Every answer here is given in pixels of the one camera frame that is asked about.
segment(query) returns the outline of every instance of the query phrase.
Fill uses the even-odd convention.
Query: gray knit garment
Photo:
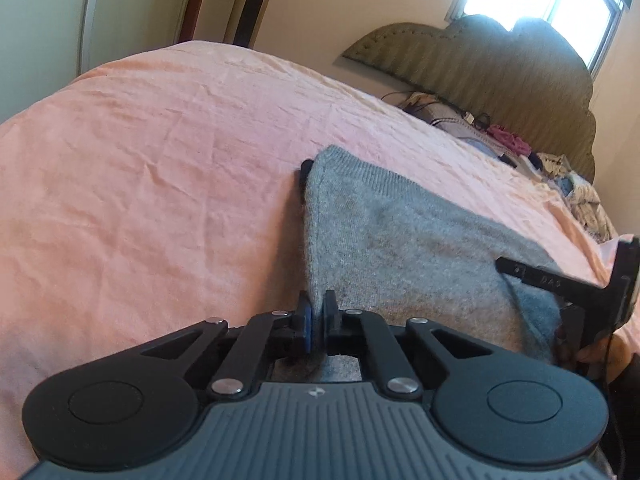
[[[507,256],[557,270],[537,243],[336,146],[316,157],[305,197],[314,328],[332,288],[341,309],[372,310],[396,325],[425,317],[550,360],[556,298],[499,274],[494,263]],[[335,371],[321,378],[351,374]]]

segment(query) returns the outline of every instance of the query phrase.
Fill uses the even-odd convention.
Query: bedsheet
[[[113,62],[0,126],[0,479],[35,461],[20,408],[47,376],[207,316],[293,308],[296,169],[329,144],[607,279],[554,192],[372,96],[223,44]]]

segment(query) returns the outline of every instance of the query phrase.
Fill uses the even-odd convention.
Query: black vertical strip
[[[238,28],[234,36],[234,45],[248,47],[254,34],[255,23],[258,21],[260,9],[264,0],[245,0]]]

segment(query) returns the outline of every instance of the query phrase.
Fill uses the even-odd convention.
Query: window frame
[[[446,22],[452,23],[452,22],[455,22],[457,19],[461,18],[462,16],[464,16],[465,15],[464,10],[465,10],[467,1],[468,0],[453,0],[453,3],[449,7],[449,11],[445,16]],[[547,15],[544,18],[542,18],[547,23],[549,23],[550,20],[555,15],[555,12],[558,8],[559,1],[560,0],[555,0],[555,2],[553,3]],[[621,5],[618,4],[615,0],[603,0],[603,1],[606,3],[607,7],[609,7],[611,17],[609,19],[609,25],[607,26],[607,30],[604,33],[602,40],[600,41],[600,46],[596,50],[596,54],[593,56],[593,59],[591,60],[590,65],[587,67],[589,72],[591,72],[591,78],[593,79],[595,79],[595,77],[598,75],[598,71],[600,70],[602,63],[604,62],[605,56],[609,51],[611,43],[613,42],[613,38],[616,34],[616,31],[618,30],[618,25],[620,24],[620,19],[622,18],[622,11],[623,11],[623,8],[621,8]]]

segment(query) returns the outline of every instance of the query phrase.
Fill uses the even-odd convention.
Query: black sleeve
[[[618,422],[625,446],[626,465],[623,480],[640,479],[640,357],[634,354],[631,363],[609,385],[610,405]],[[609,417],[609,425],[600,441],[613,472],[620,468],[620,446]]]

